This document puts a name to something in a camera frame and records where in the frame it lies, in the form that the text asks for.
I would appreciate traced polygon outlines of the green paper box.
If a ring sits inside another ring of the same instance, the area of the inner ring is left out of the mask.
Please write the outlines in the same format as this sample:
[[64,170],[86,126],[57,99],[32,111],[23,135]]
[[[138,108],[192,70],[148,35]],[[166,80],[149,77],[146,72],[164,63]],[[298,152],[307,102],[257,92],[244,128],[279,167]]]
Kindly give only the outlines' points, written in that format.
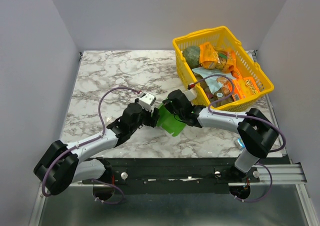
[[172,137],[178,136],[186,127],[186,124],[180,121],[180,118],[171,114],[161,103],[158,107],[159,119],[156,126],[164,129]]

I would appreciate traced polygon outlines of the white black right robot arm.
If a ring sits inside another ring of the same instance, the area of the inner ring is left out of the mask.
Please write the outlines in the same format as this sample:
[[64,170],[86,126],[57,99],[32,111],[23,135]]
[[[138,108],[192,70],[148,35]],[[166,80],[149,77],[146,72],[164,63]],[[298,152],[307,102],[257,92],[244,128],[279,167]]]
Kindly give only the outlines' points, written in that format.
[[218,128],[240,136],[244,149],[230,169],[231,178],[237,182],[247,178],[252,166],[268,156],[280,135],[279,129],[256,108],[247,112],[225,112],[194,105],[181,90],[170,92],[162,103],[170,114],[190,127]]

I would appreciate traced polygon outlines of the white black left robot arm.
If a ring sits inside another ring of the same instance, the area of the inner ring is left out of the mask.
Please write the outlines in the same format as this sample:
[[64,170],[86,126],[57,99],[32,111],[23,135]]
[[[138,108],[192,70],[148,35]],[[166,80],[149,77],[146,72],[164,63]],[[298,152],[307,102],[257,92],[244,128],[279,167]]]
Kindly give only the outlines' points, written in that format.
[[76,142],[53,142],[33,170],[42,182],[43,194],[60,194],[78,174],[79,164],[106,149],[122,145],[144,125],[155,127],[160,117],[159,110],[153,108],[155,101],[154,95],[142,94],[128,104],[121,117],[103,125],[102,132]]

